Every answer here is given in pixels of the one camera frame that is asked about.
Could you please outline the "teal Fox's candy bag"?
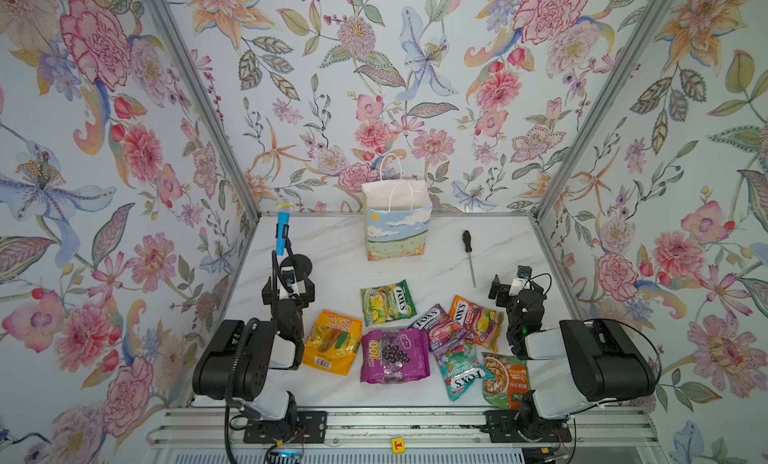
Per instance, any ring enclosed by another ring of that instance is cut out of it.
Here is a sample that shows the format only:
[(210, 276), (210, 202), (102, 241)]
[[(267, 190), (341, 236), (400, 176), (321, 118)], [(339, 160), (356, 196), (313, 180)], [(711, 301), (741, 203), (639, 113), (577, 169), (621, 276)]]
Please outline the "teal Fox's candy bag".
[(470, 387), (488, 375), (480, 363), (475, 345), (463, 342), (436, 356), (449, 399), (457, 401)]

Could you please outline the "green Fox's candy bag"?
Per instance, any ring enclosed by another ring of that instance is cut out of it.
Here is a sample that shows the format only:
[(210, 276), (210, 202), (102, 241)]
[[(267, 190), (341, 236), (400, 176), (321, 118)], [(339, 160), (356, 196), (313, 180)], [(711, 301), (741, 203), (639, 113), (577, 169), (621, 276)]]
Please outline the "green Fox's candy bag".
[(360, 291), (366, 326), (411, 319), (417, 311), (406, 280)]

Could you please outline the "purple grape candy bag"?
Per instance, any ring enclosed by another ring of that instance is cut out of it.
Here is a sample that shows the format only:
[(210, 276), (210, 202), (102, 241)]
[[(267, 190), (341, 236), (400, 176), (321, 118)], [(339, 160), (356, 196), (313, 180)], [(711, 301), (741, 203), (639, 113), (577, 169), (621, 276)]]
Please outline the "purple grape candy bag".
[(362, 338), (361, 381), (401, 384), (430, 376), (427, 334), (415, 328), (374, 330)]

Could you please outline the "painted landscape paper bag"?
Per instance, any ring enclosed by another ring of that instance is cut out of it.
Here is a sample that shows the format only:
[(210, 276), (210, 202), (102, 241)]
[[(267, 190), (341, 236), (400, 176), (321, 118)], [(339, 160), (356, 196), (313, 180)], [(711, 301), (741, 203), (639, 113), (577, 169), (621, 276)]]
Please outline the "painted landscape paper bag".
[(428, 185), (423, 180), (384, 179), (390, 153), (383, 157), (377, 180), (362, 185), (367, 259), (380, 261), (423, 255), (433, 210)]

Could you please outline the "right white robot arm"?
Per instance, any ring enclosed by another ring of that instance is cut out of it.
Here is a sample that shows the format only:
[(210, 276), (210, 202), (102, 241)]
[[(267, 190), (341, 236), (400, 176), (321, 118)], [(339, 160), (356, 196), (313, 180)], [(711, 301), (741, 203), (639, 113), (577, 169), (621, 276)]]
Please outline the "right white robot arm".
[(565, 361), (569, 373), (522, 395), (517, 411), (528, 424), (554, 423), (611, 402), (653, 394), (660, 373), (615, 319), (561, 320), (542, 327), (547, 291), (532, 278), (491, 281), (489, 298), (509, 319), (506, 338), (522, 361)]

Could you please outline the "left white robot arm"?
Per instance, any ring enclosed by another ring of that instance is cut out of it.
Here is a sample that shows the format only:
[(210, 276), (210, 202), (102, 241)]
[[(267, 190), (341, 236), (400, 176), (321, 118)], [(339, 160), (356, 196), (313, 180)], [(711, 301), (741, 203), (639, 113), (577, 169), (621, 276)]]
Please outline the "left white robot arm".
[(303, 359), (303, 311), (315, 300), (312, 266), (284, 261), (262, 290), (268, 320), (225, 320), (214, 333), (192, 378), (195, 395), (221, 401), (251, 420), (285, 419), (295, 403), (268, 381), (271, 370), (296, 370)]

